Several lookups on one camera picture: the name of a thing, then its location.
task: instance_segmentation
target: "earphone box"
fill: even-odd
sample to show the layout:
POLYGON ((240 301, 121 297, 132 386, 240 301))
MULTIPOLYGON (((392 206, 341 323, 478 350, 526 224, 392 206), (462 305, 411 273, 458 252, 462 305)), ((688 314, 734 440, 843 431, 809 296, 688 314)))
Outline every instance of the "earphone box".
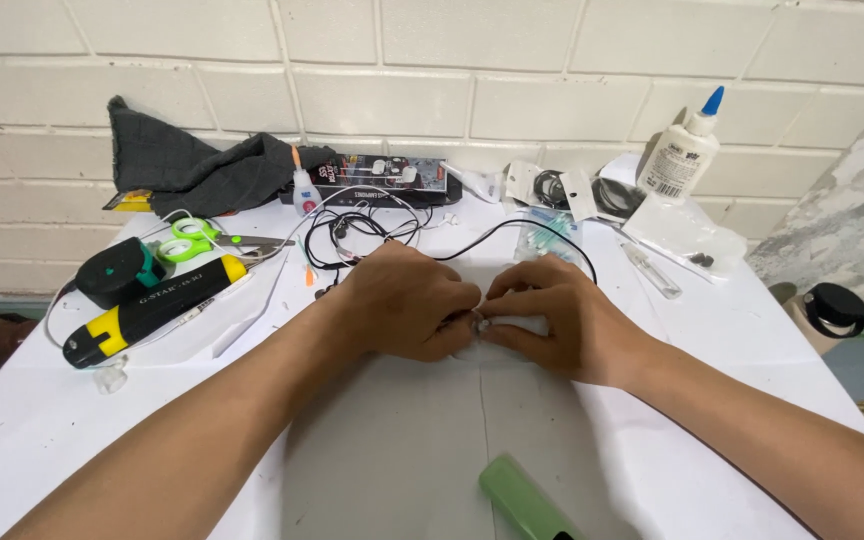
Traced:
MULTIPOLYGON (((322 199, 345 188, 362 187, 342 192, 326 206, 353 207, 362 201, 379 208, 400 206, 385 193, 366 187, 372 186, 421 209, 462 199, 462 183, 441 166, 444 161, 438 157, 340 153, 308 172, 322 199)), ((292 190, 290 182, 278 192, 283 205, 292 204, 292 190)))

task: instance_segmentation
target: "dark gray cloth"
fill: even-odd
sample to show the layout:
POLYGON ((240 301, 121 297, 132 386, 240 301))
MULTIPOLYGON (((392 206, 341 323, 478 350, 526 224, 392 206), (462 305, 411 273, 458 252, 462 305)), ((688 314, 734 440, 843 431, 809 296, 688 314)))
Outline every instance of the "dark gray cloth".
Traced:
MULTIPOLYGON (((244 211, 278 197, 292 181, 292 146, 260 132, 220 152, 191 134, 131 110, 120 96, 108 102, 112 180, 119 191, 150 190, 151 209, 164 216, 186 209, 198 217, 244 211)), ((325 163, 330 147, 298 147, 305 168, 325 163)))

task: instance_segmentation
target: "white glue bottle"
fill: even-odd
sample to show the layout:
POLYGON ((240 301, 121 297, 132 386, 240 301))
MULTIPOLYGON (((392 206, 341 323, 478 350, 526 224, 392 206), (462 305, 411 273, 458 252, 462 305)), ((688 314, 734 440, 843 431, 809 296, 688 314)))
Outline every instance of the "white glue bottle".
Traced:
POLYGON ((322 205, 322 195, 312 184, 312 177, 309 176, 308 171, 303 168, 302 161, 299 159, 299 150, 295 146, 292 147, 292 161, 295 163, 295 172, 292 173, 294 184, 292 203, 299 217, 305 217, 322 205))
POLYGON ((723 93, 725 87, 719 86, 684 125, 669 126, 662 133, 635 181, 642 190, 675 201, 684 201, 692 192, 719 151, 713 128, 723 93))

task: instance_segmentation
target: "yellow and black screwdriver handle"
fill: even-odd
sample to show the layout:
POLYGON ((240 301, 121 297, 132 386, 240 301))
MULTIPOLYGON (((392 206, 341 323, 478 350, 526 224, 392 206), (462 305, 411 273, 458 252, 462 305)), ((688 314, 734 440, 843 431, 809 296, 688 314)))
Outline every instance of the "yellow and black screwdriver handle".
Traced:
POLYGON ((149 288, 72 332, 62 346, 78 369, 104 362, 242 279, 248 270, 230 254, 149 288))

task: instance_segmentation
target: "hand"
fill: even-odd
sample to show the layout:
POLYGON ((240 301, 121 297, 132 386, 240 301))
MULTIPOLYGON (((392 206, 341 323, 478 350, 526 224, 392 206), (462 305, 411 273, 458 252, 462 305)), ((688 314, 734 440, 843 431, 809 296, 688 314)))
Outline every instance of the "hand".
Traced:
POLYGON ((554 254, 499 274, 478 312, 486 318, 544 315, 548 336, 515 325, 490 325, 482 338, 593 385, 625 387, 639 361, 664 345, 619 311, 578 266, 554 254))
POLYGON ((342 297, 363 351, 436 362, 473 340, 482 291, 459 273, 390 240, 326 295, 342 297))

